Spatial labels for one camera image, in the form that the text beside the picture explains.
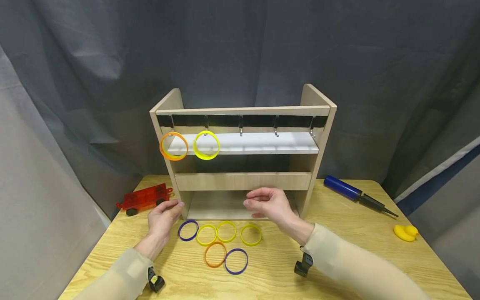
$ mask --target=wooden shelf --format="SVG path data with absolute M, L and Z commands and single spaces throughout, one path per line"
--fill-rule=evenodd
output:
M 165 158 L 175 196 L 185 203 L 183 219 L 250 220 L 251 212 L 243 207 L 243 201 L 247 191 L 260 186 L 291 192 L 293 197 L 289 199 L 294 204 L 291 202 L 290 205 L 304 218 L 335 113 L 335 103 L 311 84 L 303 86 L 298 106 L 287 107 L 186 109 L 180 89 L 172 89 L 150 110 L 150 118 L 158 141 L 162 141 L 171 154 L 183 155 L 187 146 L 179 137 L 170 135 L 169 132 L 179 132 L 187 141 L 187 157 L 179 161 Z M 208 116 L 213 115 L 224 115 L 228 118 L 215 117 L 209 122 Z M 240 118 L 244 115 L 256 117 Z M 276 116 L 307 116 L 311 119 L 301 118 L 301 123 L 277 122 Z M 242 123 L 245 119 L 255 119 L 258 122 Z M 289 117 L 288 120 L 300 118 Z M 242 124 L 243 135 L 240 136 L 239 126 Z M 278 125 L 278 136 L 274 133 L 274 124 Z M 215 161 L 199 163 L 200 159 L 195 157 L 193 151 L 193 141 L 199 132 L 205 130 L 204 126 L 219 139 L 220 155 Z M 199 151 L 207 155 L 218 149 L 217 142 L 210 135 L 200 136 L 196 144 Z M 261 162 L 235 165 L 235 162 L 242 158 L 238 155 L 246 156 L 247 162 Z M 271 155 L 287 156 L 286 159 L 278 158 L 286 162 L 285 168 L 277 168 L 278 163 L 275 160 L 270 161 L 273 157 Z M 205 164 L 211 164 L 211 167 L 204 168 Z
M 252 212 L 243 206 L 248 191 L 199 191 L 193 192 L 187 219 L 194 220 L 252 220 Z M 290 206 L 296 215 L 294 201 Z
M 310 172 L 175 174 L 179 191 L 251 191 L 263 186 L 306 191 L 311 178 Z
M 242 154 L 317 154 L 318 146 L 308 132 L 279 132 L 275 136 L 273 132 L 244 133 L 219 133 L 216 134 L 220 141 L 219 155 L 242 155 Z M 196 134 L 184 134 L 188 143 L 187 155 L 195 155 L 193 152 L 193 140 Z M 210 136 L 201 136 L 197 140 L 200 152 L 212 154 L 217 150 L 215 139 Z M 174 155 L 185 153 L 185 143 L 175 137 L 168 148 L 168 152 Z

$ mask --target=red translucent toy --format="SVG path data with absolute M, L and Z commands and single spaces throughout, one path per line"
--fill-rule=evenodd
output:
M 128 216 L 134 216 L 139 210 L 154 205 L 159 205 L 170 200 L 173 196 L 173 188 L 168 188 L 162 183 L 143 190 L 131 192 L 123 196 L 123 203 L 117 203 L 119 209 L 127 211 Z

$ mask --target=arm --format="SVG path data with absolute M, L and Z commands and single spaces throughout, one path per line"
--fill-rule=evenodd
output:
M 75 300 L 134 300 L 148 282 L 147 271 L 168 242 L 170 228 L 181 214 L 184 203 L 162 202 L 148 214 L 148 233 L 132 249 L 127 249 Z
M 313 265 L 372 300 L 423 300 L 427 295 L 402 271 L 318 224 L 296 216 L 282 190 L 260 188 L 247 194 L 244 205 L 255 211 L 253 217 L 266 216 L 292 237 L 313 258 Z

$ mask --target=toy wheel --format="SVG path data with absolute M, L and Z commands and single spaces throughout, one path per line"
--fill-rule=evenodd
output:
M 158 200 L 155 202 L 155 204 L 156 204 L 157 206 L 159 206 L 160 203 L 162 203 L 162 202 L 164 202 L 164 201 L 165 201 L 165 199 L 160 198 L 160 199 L 158 199 Z
M 136 209 L 136 208 L 127 209 L 127 216 L 134 216 L 137 213 L 138 213 L 138 209 Z

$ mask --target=black wrist device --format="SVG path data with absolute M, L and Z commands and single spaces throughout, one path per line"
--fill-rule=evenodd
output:
M 311 266 L 313 266 L 313 258 L 310 256 L 310 254 L 304 252 L 302 261 L 297 261 L 295 263 L 294 272 L 302 277 L 307 277 L 308 269 L 310 269 Z
M 153 267 L 148 268 L 148 285 L 155 293 L 158 293 L 158 291 L 160 291 L 160 289 L 165 285 L 165 280 L 163 280 L 162 276 L 155 274 Z

